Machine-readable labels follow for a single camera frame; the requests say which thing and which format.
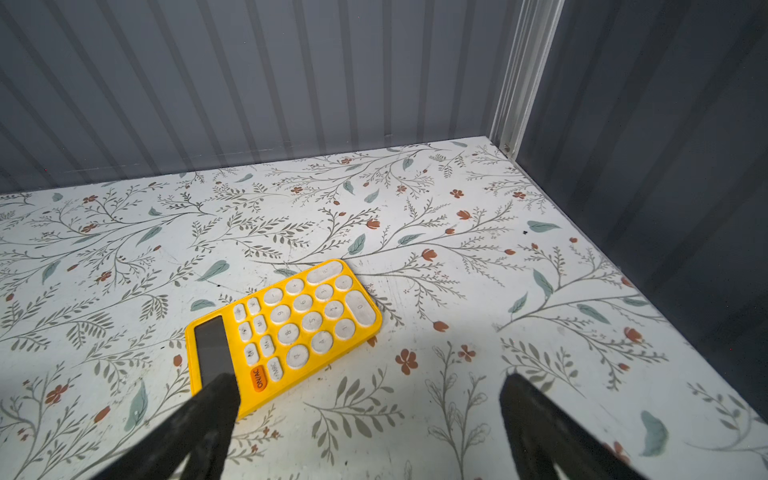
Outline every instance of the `gray wall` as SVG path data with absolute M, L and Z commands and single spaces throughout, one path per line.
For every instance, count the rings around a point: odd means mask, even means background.
M 763 416 L 767 26 L 760 0 L 570 0 L 518 157 Z
M 8 0 L 0 192 L 487 134 L 517 4 Z

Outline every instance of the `calculator display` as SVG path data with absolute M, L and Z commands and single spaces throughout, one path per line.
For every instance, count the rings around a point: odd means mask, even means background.
M 227 332 L 221 315 L 194 327 L 194 335 L 197 339 L 197 361 L 203 386 L 212 382 L 220 373 L 234 375 L 235 368 L 232 366 Z

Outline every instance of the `floral patterned surface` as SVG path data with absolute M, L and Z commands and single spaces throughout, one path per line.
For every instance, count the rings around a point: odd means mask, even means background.
M 765 422 L 483 137 L 5 195 L 0 229 L 6 478 L 91 477 L 189 398 L 191 320 L 335 257 L 384 326 L 239 422 L 225 478 L 509 478 L 515 371 L 651 478 L 768 472 Z

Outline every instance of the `calculator button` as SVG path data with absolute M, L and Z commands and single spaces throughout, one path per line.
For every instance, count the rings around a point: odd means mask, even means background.
M 250 379 L 253 382 L 254 390 L 257 392 L 264 390 L 266 388 L 266 372 L 264 372 L 264 365 L 259 365 L 251 370 Z
M 272 337 L 265 335 L 259 340 L 259 347 L 261 347 L 261 354 L 266 356 L 272 356 L 275 353 L 275 344 L 272 343 Z
M 342 275 L 337 278 L 336 288 L 339 290 L 349 290 L 352 288 L 352 277 L 349 275 Z
M 251 315 L 256 315 L 260 311 L 261 311 L 261 305 L 259 304 L 259 299 L 257 299 L 256 297 L 249 298 L 248 299 L 248 312 Z
M 297 312 L 306 312 L 312 308 L 312 297 L 304 293 L 293 301 L 293 309 Z
M 337 319 L 344 313 L 344 305 L 340 301 L 334 300 L 326 305 L 326 316 L 330 319 Z
M 314 332 L 323 324 L 323 316 L 318 312 L 309 312 L 301 319 L 301 328 L 307 332 Z
M 280 301 L 283 299 L 283 291 L 279 288 L 273 288 L 266 293 L 264 293 L 264 302 L 267 305 L 275 305 L 277 303 L 280 303 Z
M 283 378 L 283 367 L 277 357 L 273 357 L 266 363 L 266 369 L 270 371 L 270 378 L 273 382 L 279 382 Z
M 328 353 L 333 346 L 333 337 L 328 332 L 320 332 L 312 337 L 312 350 L 318 353 Z
M 304 282 L 300 278 L 294 278 L 286 285 L 286 291 L 291 295 L 298 295 L 304 290 Z
M 349 311 L 362 326 L 371 326 L 376 321 L 376 312 L 371 308 L 371 304 L 358 290 L 352 290 L 344 298 Z
M 256 346 L 252 343 L 249 343 L 245 346 L 245 361 L 248 362 L 248 366 L 254 366 L 256 365 L 256 362 L 259 361 L 259 353 L 256 351 Z
M 324 285 L 320 285 L 317 287 L 317 290 L 315 290 L 315 296 L 318 300 L 322 300 L 325 302 L 333 295 L 333 287 L 330 286 L 328 283 Z
M 344 266 L 339 262 L 327 263 L 320 268 L 316 268 L 306 275 L 306 281 L 317 285 L 325 280 L 328 280 L 332 276 L 336 276 L 344 270 Z
M 351 339 L 352 335 L 355 334 L 355 323 L 350 319 L 339 320 L 333 331 L 342 340 Z
M 298 370 L 306 365 L 307 360 L 310 359 L 310 351 L 304 345 L 296 345 L 290 347 L 288 355 L 286 355 L 286 363 L 294 370 Z
M 295 323 L 288 323 L 277 332 L 277 341 L 283 345 L 290 345 L 299 338 L 299 327 Z
M 250 329 L 250 324 L 248 322 L 241 323 L 239 326 L 237 326 L 237 330 L 240 332 L 240 339 L 244 342 L 247 342 L 253 337 L 253 332 Z
M 266 320 L 264 319 L 264 315 L 255 316 L 253 318 L 253 329 L 255 329 L 256 333 L 259 335 L 266 332 Z
M 235 320 L 237 320 L 238 322 L 242 322 L 243 320 L 245 320 L 245 317 L 246 317 L 245 307 L 243 306 L 242 303 L 238 303 L 237 305 L 235 305 L 235 308 L 232 311 L 235 314 Z
M 290 308 L 288 308 L 287 305 L 280 305 L 275 307 L 275 309 L 272 310 L 272 313 L 270 313 L 270 320 L 272 320 L 272 323 L 276 323 L 277 325 L 280 325 L 282 322 L 285 322 L 289 318 Z

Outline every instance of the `yellow calculator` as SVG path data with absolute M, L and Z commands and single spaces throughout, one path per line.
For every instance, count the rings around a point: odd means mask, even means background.
M 382 314 L 343 260 L 328 260 L 193 321 L 192 394 L 233 373 L 242 419 L 376 335 Z

